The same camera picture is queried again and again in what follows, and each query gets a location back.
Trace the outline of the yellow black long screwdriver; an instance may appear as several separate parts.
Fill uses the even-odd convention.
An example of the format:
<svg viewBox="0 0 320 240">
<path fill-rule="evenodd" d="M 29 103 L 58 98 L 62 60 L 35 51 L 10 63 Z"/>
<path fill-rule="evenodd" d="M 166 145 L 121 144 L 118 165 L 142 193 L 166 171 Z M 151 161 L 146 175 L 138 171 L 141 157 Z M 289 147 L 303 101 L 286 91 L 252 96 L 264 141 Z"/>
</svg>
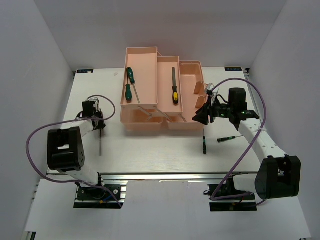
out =
<svg viewBox="0 0 320 240">
<path fill-rule="evenodd" d="M 99 130 L 99 156 L 102 156 L 102 129 Z"/>
</svg>

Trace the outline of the short green screwdriver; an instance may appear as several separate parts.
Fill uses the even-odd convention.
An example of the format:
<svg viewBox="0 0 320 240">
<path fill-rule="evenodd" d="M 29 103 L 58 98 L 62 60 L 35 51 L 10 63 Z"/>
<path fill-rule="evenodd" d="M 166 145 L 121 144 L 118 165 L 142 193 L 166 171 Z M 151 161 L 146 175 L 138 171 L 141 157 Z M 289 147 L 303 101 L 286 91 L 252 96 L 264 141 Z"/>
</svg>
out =
<svg viewBox="0 0 320 240">
<path fill-rule="evenodd" d="M 131 102 L 132 101 L 132 91 L 131 91 L 131 85 L 130 84 L 126 84 L 125 85 L 125 99 L 127 102 Z"/>
</svg>

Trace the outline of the small precision screwdriver angled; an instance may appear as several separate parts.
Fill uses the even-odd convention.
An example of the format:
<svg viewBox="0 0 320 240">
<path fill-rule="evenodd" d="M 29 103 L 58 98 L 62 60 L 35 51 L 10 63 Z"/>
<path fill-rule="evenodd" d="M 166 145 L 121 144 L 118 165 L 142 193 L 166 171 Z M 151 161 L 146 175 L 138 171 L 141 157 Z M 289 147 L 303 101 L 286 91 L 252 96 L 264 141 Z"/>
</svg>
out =
<svg viewBox="0 0 320 240">
<path fill-rule="evenodd" d="M 240 137 L 242 137 L 242 136 L 238 135 L 238 136 L 222 137 L 222 138 L 218 138 L 217 142 L 218 143 L 224 143 L 224 142 L 231 141 L 231 140 L 234 140 L 234 139 L 237 139 L 237 138 L 240 138 Z"/>
</svg>

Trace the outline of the long green screwdriver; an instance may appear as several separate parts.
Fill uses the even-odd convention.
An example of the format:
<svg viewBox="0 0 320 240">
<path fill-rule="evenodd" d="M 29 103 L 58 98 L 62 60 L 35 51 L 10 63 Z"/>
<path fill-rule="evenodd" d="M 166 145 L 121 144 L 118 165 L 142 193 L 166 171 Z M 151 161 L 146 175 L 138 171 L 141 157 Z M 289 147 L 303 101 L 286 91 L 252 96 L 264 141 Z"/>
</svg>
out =
<svg viewBox="0 0 320 240">
<path fill-rule="evenodd" d="M 126 74 L 127 74 L 128 80 L 130 81 L 131 85 L 133 86 L 137 101 L 140 104 L 141 102 L 140 102 L 139 95 L 138 95 L 138 92 L 137 92 L 137 89 L 136 89 L 136 82 L 135 82 L 135 78 L 134 78 L 133 69 L 131 67 L 127 67 L 126 68 Z"/>
</svg>

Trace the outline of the pink plastic toolbox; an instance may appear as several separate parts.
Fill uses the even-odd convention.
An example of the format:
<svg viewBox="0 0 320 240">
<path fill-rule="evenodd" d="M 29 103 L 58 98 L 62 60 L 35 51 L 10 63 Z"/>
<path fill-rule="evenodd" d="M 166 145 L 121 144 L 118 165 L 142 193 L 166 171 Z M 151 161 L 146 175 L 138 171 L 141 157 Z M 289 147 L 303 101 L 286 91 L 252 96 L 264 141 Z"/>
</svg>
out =
<svg viewBox="0 0 320 240">
<path fill-rule="evenodd" d="M 131 67 L 134 88 L 126 68 Z M 173 103 L 172 67 L 175 67 L 178 105 Z M 132 101 L 125 97 L 130 84 Z M 202 64 L 197 60 L 180 60 L 179 56 L 163 56 L 157 47 L 128 47 L 125 55 L 120 121 L 128 131 L 200 131 L 204 126 L 192 118 L 207 101 Z"/>
</svg>

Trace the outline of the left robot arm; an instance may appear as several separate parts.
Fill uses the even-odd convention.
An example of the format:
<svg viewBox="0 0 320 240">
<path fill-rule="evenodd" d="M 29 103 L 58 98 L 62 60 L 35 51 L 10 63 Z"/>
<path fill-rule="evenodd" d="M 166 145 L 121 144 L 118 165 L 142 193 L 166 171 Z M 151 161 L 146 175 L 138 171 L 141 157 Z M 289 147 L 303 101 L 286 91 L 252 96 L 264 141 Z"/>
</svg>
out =
<svg viewBox="0 0 320 240">
<path fill-rule="evenodd" d="M 102 132 L 106 127 L 99 100 L 93 98 L 82 102 L 82 112 L 67 128 L 48 131 L 47 165 L 50 170 L 66 173 L 82 184 L 90 184 L 88 193 L 99 200 L 105 196 L 106 187 L 100 173 L 86 164 L 83 137 L 93 131 Z"/>
</svg>

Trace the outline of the yellow black handled file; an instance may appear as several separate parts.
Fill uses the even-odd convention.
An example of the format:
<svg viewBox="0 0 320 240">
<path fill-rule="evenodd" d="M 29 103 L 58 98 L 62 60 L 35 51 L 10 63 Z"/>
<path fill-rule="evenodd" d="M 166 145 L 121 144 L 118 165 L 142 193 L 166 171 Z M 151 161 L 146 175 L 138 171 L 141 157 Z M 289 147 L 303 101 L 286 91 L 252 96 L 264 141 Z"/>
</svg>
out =
<svg viewBox="0 0 320 240">
<path fill-rule="evenodd" d="M 172 101 L 174 105 L 179 104 L 179 94 L 176 82 L 176 69 L 172 67 Z"/>
</svg>

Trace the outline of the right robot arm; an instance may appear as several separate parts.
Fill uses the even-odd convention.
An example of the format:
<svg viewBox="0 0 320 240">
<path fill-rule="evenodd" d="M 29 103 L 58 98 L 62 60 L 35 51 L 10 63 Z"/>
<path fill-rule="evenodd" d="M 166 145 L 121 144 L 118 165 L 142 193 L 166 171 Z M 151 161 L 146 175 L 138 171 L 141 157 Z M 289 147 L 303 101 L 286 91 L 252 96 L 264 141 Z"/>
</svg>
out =
<svg viewBox="0 0 320 240">
<path fill-rule="evenodd" d="M 219 101 L 218 92 L 212 84 L 205 88 L 207 102 L 195 113 L 193 120 L 207 126 L 216 118 L 228 119 L 251 145 L 260 162 L 255 174 L 231 174 L 225 180 L 228 183 L 226 195 L 233 200 L 244 193 L 257 194 L 262 200 L 297 196 L 300 159 L 285 153 L 263 129 L 257 113 L 248 109 L 245 89 L 230 88 L 226 103 Z"/>
</svg>

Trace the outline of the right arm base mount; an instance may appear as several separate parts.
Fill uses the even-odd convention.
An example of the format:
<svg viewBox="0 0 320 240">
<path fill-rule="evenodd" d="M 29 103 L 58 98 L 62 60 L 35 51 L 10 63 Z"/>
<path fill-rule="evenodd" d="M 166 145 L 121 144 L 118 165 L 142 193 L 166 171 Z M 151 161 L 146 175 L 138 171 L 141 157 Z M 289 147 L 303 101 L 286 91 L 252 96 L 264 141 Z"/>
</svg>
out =
<svg viewBox="0 0 320 240">
<path fill-rule="evenodd" d="M 257 211 L 254 194 L 243 195 L 245 191 L 235 190 L 223 184 L 215 198 L 227 197 L 219 200 L 209 200 L 210 212 L 255 212 Z"/>
</svg>

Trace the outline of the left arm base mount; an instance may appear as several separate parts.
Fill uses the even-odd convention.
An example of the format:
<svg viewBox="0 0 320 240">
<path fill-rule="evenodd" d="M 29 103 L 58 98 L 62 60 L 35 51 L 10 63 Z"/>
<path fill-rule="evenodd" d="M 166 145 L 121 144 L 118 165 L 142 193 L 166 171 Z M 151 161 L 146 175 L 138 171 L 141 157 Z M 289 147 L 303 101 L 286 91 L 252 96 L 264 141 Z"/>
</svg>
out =
<svg viewBox="0 0 320 240">
<path fill-rule="evenodd" d="M 112 192 L 120 205 L 123 206 L 127 185 L 124 183 L 106 184 L 105 187 Z M 121 209 L 108 191 L 82 186 L 78 186 L 76 189 L 73 207 L 75 209 Z"/>
</svg>

